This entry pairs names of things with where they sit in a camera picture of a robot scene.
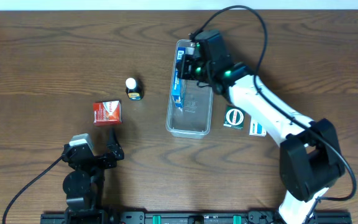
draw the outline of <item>white bottle cap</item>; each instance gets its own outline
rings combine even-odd
[[[128,78],[125,81],[125,85],[127,85],[128,89],[133,90],[136,88],[136,80],[134,78]]]

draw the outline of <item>wooden table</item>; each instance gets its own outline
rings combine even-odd
[[[342,153],[358,180],[358,11],[261,11],[270,34],[260,76],[301,113],[334,123]],[[277,208],[285,188],[279,150],[270,137],[223,127],[227,103],[214,97],[211,132],[202,140],[174,138],[165,118],[175,43],[212,12],[0,12],[0,222],[26,183],[62,153],[73,135],[90,133],[97,151],[106,129],[93,126],[92,103],[121,100],[116,127],[126,158],[106,172],[105,204],[162,210]],[[250,13],[231,11],[210,28],[224,34],[236,60],[254,66],[262,29]],[[142,101],[124,82],[139,77]],[[67,205],[61,162],[31,186],[8,214],[9,223],[39,223]],[[345,196],[346,174],[328,192]],[[348,202],[358,223],[358,192]]]

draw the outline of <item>white wall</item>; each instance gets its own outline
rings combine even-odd
[[[0,10],[358,9],[358,0],[0,0]]]

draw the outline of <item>green connector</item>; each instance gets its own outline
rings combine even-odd
[[[241,224],[241,216],[233,215],[233,224]]]
[[[154,215],[153,216],[153,224],[161,224],[161,216]]]

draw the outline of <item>clear plastic container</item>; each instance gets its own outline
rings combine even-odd
[[[189,40],[179,40],[177,42],[178,47],[194,47],[194,43]],[[175,55],[170,93],[175,78],[176,58]],[[197,81],[186,80],[183,108],[177,108],[172,97],[169,97],[165,127],[175,137],[202,139],[211,129],[212,102],[213,91],[211,87],[200,88],[197,86]]]

